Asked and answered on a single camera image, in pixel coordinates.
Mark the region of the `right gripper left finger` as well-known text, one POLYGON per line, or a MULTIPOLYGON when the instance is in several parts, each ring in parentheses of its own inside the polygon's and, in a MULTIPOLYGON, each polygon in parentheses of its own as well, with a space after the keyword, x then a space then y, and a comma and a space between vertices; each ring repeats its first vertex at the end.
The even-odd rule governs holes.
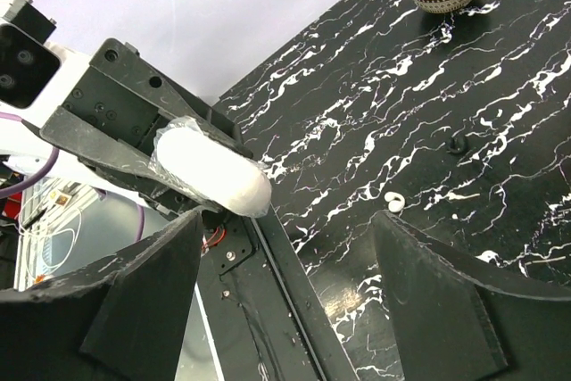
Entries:
POLYGON ((3 380, 172 380, 201 259, 189 211, 151 236, 1 293, 3 380))

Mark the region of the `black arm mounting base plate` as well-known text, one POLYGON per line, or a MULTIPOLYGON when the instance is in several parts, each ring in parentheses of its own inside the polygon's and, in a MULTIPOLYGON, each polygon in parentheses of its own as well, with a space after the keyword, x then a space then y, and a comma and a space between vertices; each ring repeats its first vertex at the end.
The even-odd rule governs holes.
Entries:
POLYGON ((204 219, 217 233, 197 287, 219 379, 356 379, 276 213, 204 219))

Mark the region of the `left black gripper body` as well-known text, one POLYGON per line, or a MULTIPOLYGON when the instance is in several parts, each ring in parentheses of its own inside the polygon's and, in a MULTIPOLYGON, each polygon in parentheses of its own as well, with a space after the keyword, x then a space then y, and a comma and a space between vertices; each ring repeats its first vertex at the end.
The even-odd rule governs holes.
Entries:
POLYGON ((165 95, 177 117, 192 108, 205 120, 211 107, 143 60, 138 51, 115 38, 106 39, 62 103, 67 111, 115 140, 150 155, 156 131, 170 119, 145 98, 165 95))

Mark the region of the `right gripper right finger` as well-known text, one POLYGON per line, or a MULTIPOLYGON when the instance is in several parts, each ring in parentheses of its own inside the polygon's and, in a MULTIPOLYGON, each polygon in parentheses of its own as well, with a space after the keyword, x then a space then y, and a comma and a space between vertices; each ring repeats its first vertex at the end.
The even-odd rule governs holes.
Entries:
POLYGON ((372 239, 408 380, 568 380, 570 290, 434 239, 387 211, 372 239))

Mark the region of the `white earbuds charging case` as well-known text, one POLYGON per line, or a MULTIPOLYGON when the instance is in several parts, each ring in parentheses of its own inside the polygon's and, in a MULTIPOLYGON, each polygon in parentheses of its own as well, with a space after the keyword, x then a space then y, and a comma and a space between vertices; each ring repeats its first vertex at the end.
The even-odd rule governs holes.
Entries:
POLYGON ((153 144, 150 169, 192 195, 239 216, 259 218, 269 211, 272 185, 261 165, 211 140, 194 119, 172 120, 153 144))

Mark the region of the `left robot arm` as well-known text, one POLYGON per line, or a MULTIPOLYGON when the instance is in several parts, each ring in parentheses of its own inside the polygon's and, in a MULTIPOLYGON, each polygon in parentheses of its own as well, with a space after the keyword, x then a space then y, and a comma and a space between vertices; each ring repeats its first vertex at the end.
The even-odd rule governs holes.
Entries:
POLYGON ((252 212, 261 171, 238 126, 110 38, 93 55, 25 39, 1 44, 1 160, 176 215, 252 212))

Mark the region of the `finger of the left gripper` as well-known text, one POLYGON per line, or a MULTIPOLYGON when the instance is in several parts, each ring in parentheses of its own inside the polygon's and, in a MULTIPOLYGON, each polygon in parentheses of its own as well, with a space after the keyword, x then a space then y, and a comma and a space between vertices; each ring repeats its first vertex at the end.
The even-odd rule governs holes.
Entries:
POLYGON ((46 142, 76 156, 99 178, 137 193, 151 208, 167 216, 196 207, 222 212, 216 203, 192 195, 166 174, 151 170, 148 155, 109 137, 61 106, 46 120, 39 135, 46 142))
POLYGON ((177 109, 177 118, 194 119, 199 129, 211 140, 246 159, 253 159, 253 153, 244 145, 242 132, 237 124, 182 86, 173 88, 186 104, 182 110, 177 109))

